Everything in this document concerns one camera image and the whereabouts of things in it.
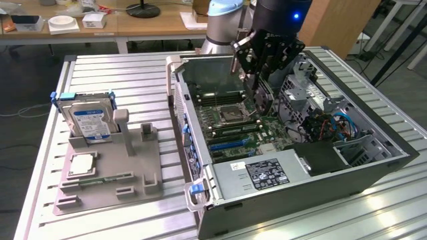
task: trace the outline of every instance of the table leg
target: table leg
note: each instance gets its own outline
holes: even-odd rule
[[[365,50],[367,52],[371,50],[371,48],[374,47],[375,42],[381,38],[381,36],[382,36],[382,34],[385,32],[385,29],[387,28],[390,22],[393,21],[393,19],[394,19],[395,15],[397,15],[402,5],[403,4],[399,1],[395,3],[395,5],[394,5],[394,7],[393,7],[393,9],[391,9],[385,21],[382,22],[382,24],[381,24],[381,26],[379,26],[379,28],[378,28],[371,40],[369,41],[369,43],[367,43],[367,45],[365,47]]]
[[[407,69],[413,70],[426,55],[427,55],[427,44],[426,44],[425,48],[421,50],[421,52],[417,55],[417,57],[414,58],[414,60],[411,61],[411,63],[409,64]]]
[[[411,15],[407,17],[405,23],[402,24],[402,26],[399,27],[399,30],[395,32],[395,34],[393,35],[393,38],[390,39],[386,47],[385,47],[385,51],[389,51],[394,44],[397,43],[399,37],[402,36],[405,30],[407,29],[407,27],[410,26],[411,22],[414,21],[417,15],[421,13],[424,7],[425,7],[426,3],[420,4],[420,6],[417,7],[417,9],[414,10],[414,12],[411,13]]]
[[[118,37],[115,42],[118,43],[119,54],[129,54],[129,39],[126,37]]]

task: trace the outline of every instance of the gray 3d-printed holder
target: gray 3d-printed holder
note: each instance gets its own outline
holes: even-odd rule
[[[121,132],[113,142],[87,144],[83,137],[70,137],[69,150],[54,207],[55,215],[127,204],[163,195],[158,129],[143,123],[129,129],[130,112],[114,111]],[[74,157],[91,155],[86,173],[71,172]]]

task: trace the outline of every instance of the floor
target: floor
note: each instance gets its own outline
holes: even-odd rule
[[[373,19],[365,29],[369,35],[374,35],[375,30],[382,23],[383,18]],[[387,36],[394,31],[397,24],[393,24],[383,34]],[[394,69],[402,61],[413,54],[424,37],[414,40],[413,45],[405,51],[398,59]],[[195,47],[201,47],[203,41],[193,41]],[[161,41],[145,41],[137,44],[138,49],[134,52],[162,52],[187,50],[189,41],[165,41],[165,48]],[[0,74],[2,86],[5,89],[0,94],[0,115],[17,113],[22,108],[37,104],[50,102],[51,91],[55,90],[59,75],[62,72],[62,61],[66,55],[97,55],[117,54],[115,43],[85,44],[58,44],[54,46],[55,57],[51,56],[47,45],[29,45],[17,49],[19,57],[11,56],[9,50],[3,52],[0,46]],[[375,58],[366,69],[367,77],[373,78],[385,65],[387,59],[397,47],[390,51],[382,51],[386,60]],[[366,67],[366,62],[361,60],[347,61],[351,67],[361,72],[361,67]],[[427,59],[417,66],[415,70],[407,70],[409,62],[399,68],[386,83],[379,87],[383,94],[403,109],[403,111],[415,119],[415,121],[427,128],[427,111],[422,103],[427,102]],[[26,115],[34,116],[49,111],[47,107],[31,109]],[[46,122],[49,116],[35,118],[0,117],[0,166],[11,168],[29,168],[35,164],[38,156],[38,146],[42,141]],[[19,221],[19,212],[3,213],[3,210],[18,210],[22,208],[27,193],[27,187],[31,180],[31,169],[10,170],[0,168],[0,240],[14,238],[17,224]]]

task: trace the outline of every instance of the aluminum slatted table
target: aluminum slatted table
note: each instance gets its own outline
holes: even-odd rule
[[[370,86],[339,57],[307,48],[366,101],[421,156],[363,193],[223,235],[218,239],[420,239],[427,236],[427,132]],[[153,122],[159,129],[165,196],[159,200],[55,216],[70,129],[51,108],[47,127],[19,219],[15,239],[185,240],[198,238],[194,214],[185,199],[181,166],[167,104],[166,57],[194,52],[78,56],[66,59],[58,92],[114,89],[130,127]],[[319,83],[339,95],[326,77]]]

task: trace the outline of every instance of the white box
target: white box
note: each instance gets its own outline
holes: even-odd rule
[[[370,41],[370,36],[366,35],[365,33],[361,33],[358,40],[355,41],[355,44],[353,45],[353,49],[350,50],[349,55],[359,55],[361,54],[361,49],[366,48],[366,45]]]
[[[42,16],[18,16],[13,15],[13,22],[19,32],[41,32],[45,22]]]
[[[89,29],[103,29],[106,26],[107,17],[105,14],[90,13],[85,15],[83,26]]]
[[[51,35],[81,32],[78,21],[71,16],[55,16],[47,23]]]

